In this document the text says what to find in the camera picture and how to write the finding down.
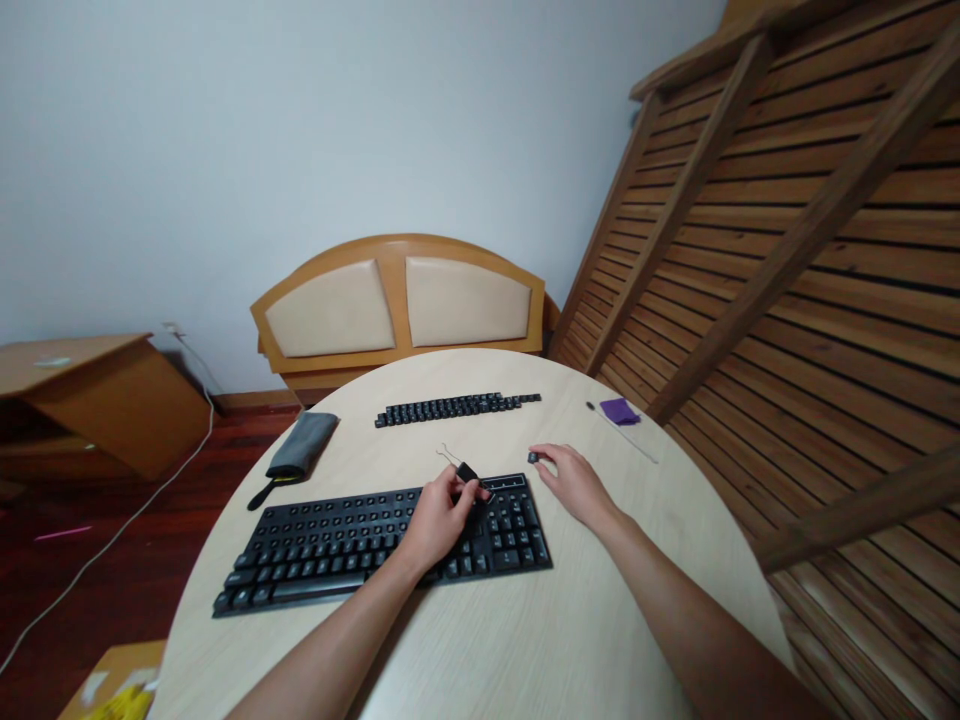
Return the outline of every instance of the black keyboard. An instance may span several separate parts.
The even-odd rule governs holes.
[[[441,398],[439,400],[423,400],[407,403],[406,405],[391,405],[377,415],[374,426],[392,427],[394,425],[409,425],[427,420],[443,420],[451,417],[465,417],[480,415],[489,412],[506,412],[518,410],[525,402],[539,402],[540,393],[536,395],[511,395],[503,397],[500,393],[486,393],[482,395],[461,395],[455,398]]]
[[[453,550],[421,586],[553,567],[522,473],[483,480]],[[422,488],[281,505],[263,511],[213,603],[213,616],[306,605],[356,591],[396,550]]]

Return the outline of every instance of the round table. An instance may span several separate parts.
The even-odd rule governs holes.
[[[519,410],[376,429],[388,405],[486,392],[540,393]],[[551,570],[416,592],[354,706],[363,718],[692,716],[630,592],[594,536],[527,464],[537,442],[569,443],[617,504],[683,570],[793,667],[753,553],[719,496],[652,420],[625,428],[638,452],[585,405],[616,397],[563,365],[501,350],[418,355],[340,388],[313,411],[341,422],[311,479],[267,505],[399,489],[432,480],[446,443],[481,476],[525,472]],[[227,503],[187,582],[170,631],[155,718],[220,718],[339,602],[214,620],[212,603],[260,512],[247,502],[286,433]],[[718,657],[718,663],[724,658]]]

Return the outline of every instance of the hand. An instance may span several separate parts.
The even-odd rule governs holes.
[[[532,445],[530,449],[557,466],[557,474],[554,475],[543,463],[533,464],[543,484],[577,520],[597,532],[598,528],[616,517],[619,509],[583,455],[569,445],[548,443]]]
[[[454,504],[453,496],[457,493],[460,499]],[[426,573],[450,552],[478,496],[486,501],[490,499],[490,492],[483,490],[476,480],[464,483],[457,477],[457,469],[447,465],[436,480],[423,486],[397,553],[405,554],[421,575]]]

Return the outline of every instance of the purple cloth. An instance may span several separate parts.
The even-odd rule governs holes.
[[[640,416],[630,409],[627,401],[623,398],[616,400],[604,400],[600,403],[604,414],[617,425],[636,425],[640,422]]]

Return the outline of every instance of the beige cushion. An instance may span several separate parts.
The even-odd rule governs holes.
[[[313,278],[277,300],[266,317],[286,357],[397,346],[376,260]]]
[[[527,336],[530,288],[485,268],[407,258],[407,310],[414,347]]]

